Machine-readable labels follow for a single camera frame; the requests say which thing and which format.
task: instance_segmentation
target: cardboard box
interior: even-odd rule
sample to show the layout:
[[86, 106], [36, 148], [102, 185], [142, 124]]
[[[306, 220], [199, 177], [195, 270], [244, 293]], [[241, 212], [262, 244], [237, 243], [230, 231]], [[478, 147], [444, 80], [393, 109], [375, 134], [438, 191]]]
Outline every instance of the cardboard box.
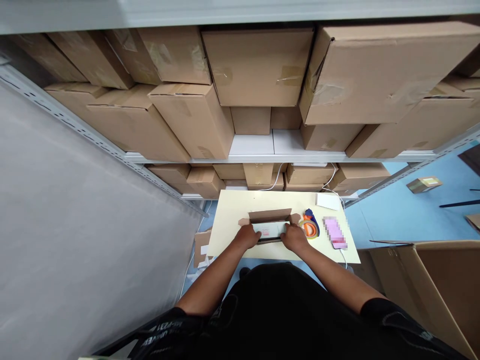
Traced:
[[163, 84], [148, 96], [192, 158], [229, 157], [232, 115], [220, 106], [212, 85]]
[[273, 187], [269, 191], [283, 191], [284, 190], [284, 175], [281, 173], [278, 175], [278, 180], [275, 184], [275, 180], [277, 179], [277, 173], [274, 172], [271, 175], [271, 180], [269, 185], [248, 185], [248, 190], [265, 190]]
[[87, 79], [69, 59], [41, 33], [12, 35], [15, 44], [42, 65], [60, 82], [86, 82]]
[[300, 108], [295, 107], [272, 107], [270, 117], [271, 129], [296, 130], [302, 123]]
[[137, 30], [163, 81], [212, 83], [198, 26], [142, 27]]
[[193, 267], [201, 268], [207, 266], [205, 258], [207, 256], [207, 250], [210, 243], [210, 235], [212, 230], [197, 232], [195, 234], [195, 250], [193, 252]]
[[231, 118], [235, 134], [268, 135], [270, 134], [271, 107], [233, 106]]
[[[277, 222], [287, 222], [291, 224], [297, 224], [300, 222], [300, 215], [297, 213], [292, 214], [292, 209], [279, 209], [279, 210], [266, 210], [266, 211], [252, 211], [248, 213], [248, 218], [242, 218], [238, 221], [238, 225], [248, 224], [267, 224]], [[282, 241], [280, 236], [275, 238], [260, 238], [256, 246], [267, 243], [275, 243]]]
[[191, 168], [190, 164], [155, 164], [148, 166], [148, 170], [167, 184], [186, 184]]
[[239, 180], [245, 179], [245, 171], [243, 164], [213, 164], [218, 177], [222, 180]]
[[226, 187], [213, 167], [193, 167], [186, 182], [204, 199], [218, 199], [220, 190]]
[[106, 30], [105, 35], [134, 81], [150, 85], [162, 83], [137, 29]]
[[441, 82], [399, 123], [366, 125], [345, 153], [390, 159], [404, 150], [436, 149], [480, 122], [480, 109], [472, 109], [473, 104], [468, 95]]
[[416, 242], [369, 250], [386, 296], [469, 359], [480, 357], [480, 241]]
[[127, 90], [135, 84], [100, 30], [48, 36], [93, 85]]
[[326, 184], [333, 176], [335, 167], [327, 164], [325, 167], [294, 166], [288, 164], [286, 176], [291, 185]]
[[305, 150], [345, 151], [363, 129], [360, 124], [301, 125]]
[[103, 135], [124, 151], [149, 160], [187, 163], [190, 156], [148, 97], [153, 85], [112, 90], [87, 107], [98, 114]]
[[246, 183], [251, 185], [269, 185], [274, 172], [272, 163], [244, 163]]
[[338, 190], [369, 189], [390, 173], [381, 162], [340, 162], [329, 188]]
[[324, 27], [300, 96], [303, 122], [397, 123], [479, 42], [480, 27], [459, 21]]
[[437, 188], [444, 183], [441, 182], [435, 176], [428, 176], [428, 177], [419, 177], [412, 182], [409, 182], [406, 187], [410, 189], [410, 191], [414, 194], [424, 193], [427, 191], [432, 190], [433, 188]]
[[472, 214], [465, 216], [466, 221], [480, 234], [480, 214]]
[[283, 174], [283, 182], [285, 187], [283, 191], [290, 192], [308, 192], [308, 193], [317, 193], [324, 187], [324, 184], [290, 184], [287, 175]]
[[203, 31], [220, 104], [296, 106], [313, 34], [311, 27]]

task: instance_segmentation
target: pink phone case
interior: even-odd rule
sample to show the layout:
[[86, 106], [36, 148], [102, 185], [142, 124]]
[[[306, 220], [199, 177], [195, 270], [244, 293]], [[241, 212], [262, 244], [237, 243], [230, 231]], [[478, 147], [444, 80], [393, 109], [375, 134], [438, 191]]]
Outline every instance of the pink phone case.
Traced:
[[344, 233], [340, 229], [339, 222], [336, 217], [325, 216], [323, 218], [323, 224], [326, 228], [326, 233], [334, 249], [346, 249], [347, 241], [345, 240]]

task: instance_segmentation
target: yellow table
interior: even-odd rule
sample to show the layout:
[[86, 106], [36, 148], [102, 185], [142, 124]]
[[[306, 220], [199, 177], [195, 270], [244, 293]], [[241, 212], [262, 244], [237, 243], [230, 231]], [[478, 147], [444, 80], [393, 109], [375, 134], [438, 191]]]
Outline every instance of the yellow table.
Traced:
[[[249, 212], [291, 208], [292, 214], [297, 213], [303, 217], [305, 210], [311, 209], [320, 226], [320, 235], [315, 239], [309, 240], [312, 246], [333, 261], [337, 263], [344, 262], [340, 251], [332, 247], [323, 226], [323, 218], [325, 216], [334, 216], [337, 218], [338, 224], [348, 244], [348, 249], [343, 252], [346, 261], [349, 264], [360, 264], [357, 248], [355, 247], [345, 212], [342, 209], [331, 210], [317, 206], [316, 195], [316, 192], [222, 190], [216, 208], [207, 255], [220, 255], [240, 229], [238, 224], [239, 220], [248, 218]], [[247, 250], [243, 257], [300, 260], [300, 258], [288, 250], [282, 242], [256, 245]]]

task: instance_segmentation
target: person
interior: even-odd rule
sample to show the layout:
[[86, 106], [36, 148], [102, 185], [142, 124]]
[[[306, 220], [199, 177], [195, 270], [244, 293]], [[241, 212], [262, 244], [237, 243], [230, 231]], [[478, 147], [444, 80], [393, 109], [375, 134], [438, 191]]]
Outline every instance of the person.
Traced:
[[404, 310], [308, 242], [297, 225], [281, 241], [325, 289], [290, 262], [262, 264], [222, 301], [261, 233], [240, 228], [174, 308], [138, 341], [134, 359], [466, 359]]

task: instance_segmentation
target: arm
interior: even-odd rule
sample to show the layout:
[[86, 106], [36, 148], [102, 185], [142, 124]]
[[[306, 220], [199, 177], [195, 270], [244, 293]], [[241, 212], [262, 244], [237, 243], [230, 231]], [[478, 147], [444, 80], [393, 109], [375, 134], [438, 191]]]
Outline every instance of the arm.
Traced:
[[285, 247], [310, 267], [325, 288], [355, 313], [360, 314], [362, 306], [370, 299], [386, 299], [356, 275], [314, 249], [296, 224], [287, 224], [286, 232], [280, 237]]
[[176, 304], [188, 315], [210, 316], [222, 301], [229, 282], [244, 253], [253, 248], [261, 232], [252, 225], [240, 228], [233, 241], [212, 262]]

